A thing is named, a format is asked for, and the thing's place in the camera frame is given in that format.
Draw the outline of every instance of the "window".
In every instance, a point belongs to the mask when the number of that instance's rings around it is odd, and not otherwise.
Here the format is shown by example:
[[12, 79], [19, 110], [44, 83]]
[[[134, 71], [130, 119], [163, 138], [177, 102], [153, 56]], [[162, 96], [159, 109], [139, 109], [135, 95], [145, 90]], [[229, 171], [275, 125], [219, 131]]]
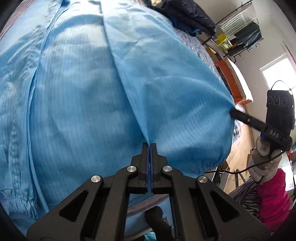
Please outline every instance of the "window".
[[290, 88], [293, 96], [296, 96], [296, 71], [286, 53], [262, 67], [260, 71], [270, 89], [273, 85], [273, 90], [289, 90]]

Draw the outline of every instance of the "gloved hand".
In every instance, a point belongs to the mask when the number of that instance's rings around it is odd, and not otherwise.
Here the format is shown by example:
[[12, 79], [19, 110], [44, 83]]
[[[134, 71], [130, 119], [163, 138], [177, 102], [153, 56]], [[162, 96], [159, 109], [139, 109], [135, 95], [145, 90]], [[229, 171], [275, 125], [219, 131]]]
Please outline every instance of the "gloved hand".
[[[281, 153], [281, 150], [274, 150], [271, 153], [271, 155], [268, 156], [270, 152], [270, 143], [261, 139], [260, 137], [257, 138], [255, 146], [256, 146], [256, 149], [254, 149], [251, 152], [252, 157], [250, 158], [248, 167], [254, 164], [264, 163], [269, 159], [275, 157], [279, 153]], [[282, 158], [282, 155], [280, 155], [278, 158], [274, 159], [273, 161], [268, 162], [267, 164], [262, 164], [257, 167], [253, 167], [249, 169], [249, 173], [251, 174], [255, 182], [259, 182], [262, 177], [263, 179], [259, 183], [260, 185], [262, 185], [264, 182], [271, 180], [277, 173], [281, 158]]]

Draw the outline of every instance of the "coat sleeve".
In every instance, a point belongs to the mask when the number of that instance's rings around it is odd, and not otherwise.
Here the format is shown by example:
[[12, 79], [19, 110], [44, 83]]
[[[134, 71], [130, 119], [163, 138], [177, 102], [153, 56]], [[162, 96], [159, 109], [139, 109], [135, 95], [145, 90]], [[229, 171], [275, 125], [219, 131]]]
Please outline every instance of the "coat sleeve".
[[270, 232], [275, 232], [290, 212], [290, 199], [285, 187], [285, 173], [282, 169], [278, 169], [271, 180], [257, 186], [261, 198], [258, 218]]

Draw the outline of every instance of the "wall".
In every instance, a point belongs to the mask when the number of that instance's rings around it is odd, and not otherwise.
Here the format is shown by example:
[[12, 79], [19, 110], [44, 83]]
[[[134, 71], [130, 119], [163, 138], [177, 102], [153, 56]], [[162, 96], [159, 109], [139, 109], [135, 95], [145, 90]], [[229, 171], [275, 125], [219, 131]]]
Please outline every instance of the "wall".
[[[195, 2], [214, 22], [218, 22], [241, 5], [241, 0], [195, 0]], [[238, 56], [236, 65], [242, 72], [254, 98], [253, 103], [247, 104], [249, 114], [265, 121], [266, 92], [269, 87], [259, 69], [285, 53], [281, 46], [283, 41], [296, 57], [296, 33], [280, 8], [272, 0], [254, 0], [253, 5], [264, 40], [257, 48], [254, 47], [250, 52], [245, 51], [241, 57]], [[259, 132], [256, 130], [253, 130], [253, 134], [254, 139], [259, 136]], [[295, 142], [296, 130], [291, 132], [291, 136]]]

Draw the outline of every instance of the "wooden floor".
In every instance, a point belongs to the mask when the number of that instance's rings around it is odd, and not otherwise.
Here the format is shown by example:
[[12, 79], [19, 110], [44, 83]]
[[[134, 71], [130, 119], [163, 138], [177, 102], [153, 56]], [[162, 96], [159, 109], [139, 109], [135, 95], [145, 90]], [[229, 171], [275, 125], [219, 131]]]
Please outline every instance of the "wooden floor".
[[[250, 149], [254, 148], [254, 139], [252, 130], [249, 126], [243, 124], [241, 126], [241, 135], [239, 139], [232, 145], [230, 154], [226, 159], [230, 167], [230, 171], [234, 172], [236, 169], [243, 170], [247, 167], [248, 154]], [[242, 175], [245, 179], [249, 178], [250, 174], [248, 171], [243, 172]], [[243, 184], [240, 176], [239, 185]], [[224, 189], [227, 194], [235, 189], [235, 177], [234, 174], [229, 174], [228, 180]]]

